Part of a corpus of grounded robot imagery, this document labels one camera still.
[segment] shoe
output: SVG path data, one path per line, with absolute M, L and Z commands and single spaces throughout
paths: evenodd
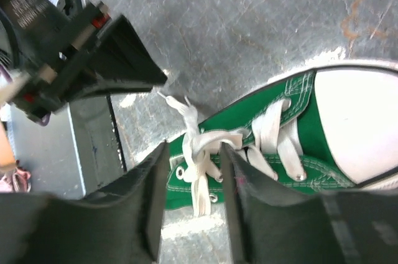
M 193 205 L 203 215 L 224 201 L 221 142 L 306 195 L 398 187 L 396 63 L 344 60 L 291 73 L 199 125 L 189 100 L 165 98 L 188 130 L 170 143 L 166 209 Z

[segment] green shoe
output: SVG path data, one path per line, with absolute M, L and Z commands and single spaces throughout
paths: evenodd
M 167 97 L 184 115 L 188 132 L 170 143 L 166 209 L 193 205 L 196 215 L 209 214 L 210 202 L 224 201 L 217 155 L 221 141 L 259 173 L 305 194 L 398 187 L 394 66 L 345 60 L 291 73 L 198 126 L 188 100 L 185 105 Z

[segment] green fabric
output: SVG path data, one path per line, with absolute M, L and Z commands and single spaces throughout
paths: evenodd
M 307 172 L 307 179 L 295 182 L 286 175 L 278 155 L 265 155 L 269 164 L 279 175 L 279 182 L 294 187 L 295 189 L 311 194 L 325 189 L 351 187 L 352 182 L 337 168 L 328 149 L 323 134 L 321 121 L 318 114 L 317 100 L 313 92 L 315 72 L 303 74 L 278 83 L 273 87 L 252 93 L 228 108 L 217 113 L 203 123 L 200 129 L 208 130 L 233 130 L 239 127 L 251 127 L 251 122 L 263 114 L 267 106 L 281 99 L 289 98 L 292 101 L 290 108 L 282 113 L 281 124 L 288 123 L 291 119 L 298 119 L 298 135 L 303 147 L 304 156 L 301 157 Z M 183 135 L 170 144 L 172 158 L 182 154 Z M 254 142 L 251 135 L 244 140 L 244 144 Z M 217 155 L 211 156 L 213 162 L 219 167 Z M 176 169 L 187 168 L 182 162 L 172 168 L 167 184 L 166 209 L 176 209 L 192 204 L 191 184 L 177 178 Z M 208 178 L 209 192 L 216 194 L 218 202 L 223 202 L 222 185 L 213 178 Z

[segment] white shoelace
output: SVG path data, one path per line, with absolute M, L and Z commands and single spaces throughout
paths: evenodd
M 282 111 L 289 108 L 290 100 L 281 99 L 272 103 L 263 115 L 253 120 L 254 144 L 250 144 L 245 152 L 243 137 L 248 134 L 246 129 L 216 130 L 201 134 L 198 127 L 197 109 L 187 97 L 185 97 L 187 105 L 184 105 L 171 96 L 161 96 L 165 98 L 168 105 L 183 116 L 187 127 L 182 152 L 188 168 L 183 175 L 178 177 L 191 183 L 193 212 L 196 216 L 211 213 L 211 195 L 206 174 L 218 182 L 222 181 L 221 171 L 210 159 L 210 154 L 219 152 L 221 142 L 230 144 L 243 159 L 275 180 L 278 179 L 278 175 L 264 159 L 263 154 L 278 154 L 290 178 L 295 181 L 306 179 L 307 175 L 299 158 L 302 149 L 298 137 L 297 120 L 294 119 L 289 124 L 280 126 Z

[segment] marble surface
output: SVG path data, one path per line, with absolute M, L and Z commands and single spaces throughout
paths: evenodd
M 102 1 L 114 14 L 129 18 L 152 58 L 168 75 L 162 92 L 188 95 L 200 106 L 201 120 L 269 78 L 310 62 L 398 59 L 398 0 Z M 130 167 L 164 138 L 183 132 L 183 121 L 157 90 L 113 97 Z M 167 214 L 166 224 L 178 219 L 188 222 L 181 211 Z M 223 215 L 221 208 L 217 211 Z M 183 246 L 201 251 L 197 263 L 229 262 L 228 244 L 222 238 L 214 241 L 215 234 L 226 232 L 223 228 L 201 232 L 200 240 L 185 234 L 182 241 L 163 245 L 162 261 L 170 263 L 167 259 L 179 255 L 178 247 Z M 209 240 L 218 242 L 221 251 L 209 249 Z M 179 263 L 188 263 L 184 261 L 189 258 L 178 258 Z

